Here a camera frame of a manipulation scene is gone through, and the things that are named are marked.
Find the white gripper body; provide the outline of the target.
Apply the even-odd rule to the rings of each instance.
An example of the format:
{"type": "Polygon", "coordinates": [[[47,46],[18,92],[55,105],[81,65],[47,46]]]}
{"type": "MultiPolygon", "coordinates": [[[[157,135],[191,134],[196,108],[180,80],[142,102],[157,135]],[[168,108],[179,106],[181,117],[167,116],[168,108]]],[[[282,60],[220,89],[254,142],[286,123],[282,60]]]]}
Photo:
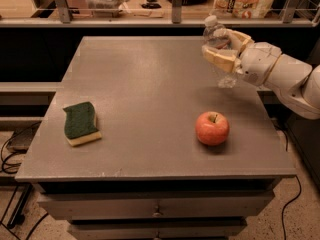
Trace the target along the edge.
{"type": "Polygon", "coordinates": [[[249,44],[240,55],[239,78],[254,86],[261,86],[281,55],[280,48],[267,42],[249,44]]]}

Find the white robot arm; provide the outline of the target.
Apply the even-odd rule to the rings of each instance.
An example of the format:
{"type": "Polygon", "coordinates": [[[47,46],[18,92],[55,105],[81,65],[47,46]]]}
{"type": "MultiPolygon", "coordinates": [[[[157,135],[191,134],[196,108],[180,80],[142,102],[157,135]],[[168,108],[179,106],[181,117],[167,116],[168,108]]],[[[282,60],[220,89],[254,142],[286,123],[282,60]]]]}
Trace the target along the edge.
{"type": "Polygon", "coordinates": [[[202,53],[216,68],[249,84],[274,92],[301,117],[320,118],[319,67],[284,54],[267,42],[254,42],[242,32],[206,28],[202,53]]]}

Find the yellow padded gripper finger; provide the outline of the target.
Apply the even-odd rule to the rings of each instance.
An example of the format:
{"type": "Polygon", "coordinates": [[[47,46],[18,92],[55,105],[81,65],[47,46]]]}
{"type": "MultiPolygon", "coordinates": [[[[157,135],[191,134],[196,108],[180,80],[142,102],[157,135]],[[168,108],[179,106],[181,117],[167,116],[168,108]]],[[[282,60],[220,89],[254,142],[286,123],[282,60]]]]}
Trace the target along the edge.
{"type": "Polygon", "coordinates": [[[248,45],[254,43],[252,37],[245,33],[228,29],[227,34],[230,39],[230,44],[228,45],[227,51],[231,54],[240,54],[248,45]]]}
{"type": "Polygon", "coordinates": [[[217,49],[203,45],[202,54],[208,62],[227,73],[235,72],[240,66],[237,50],[217,49]]]}

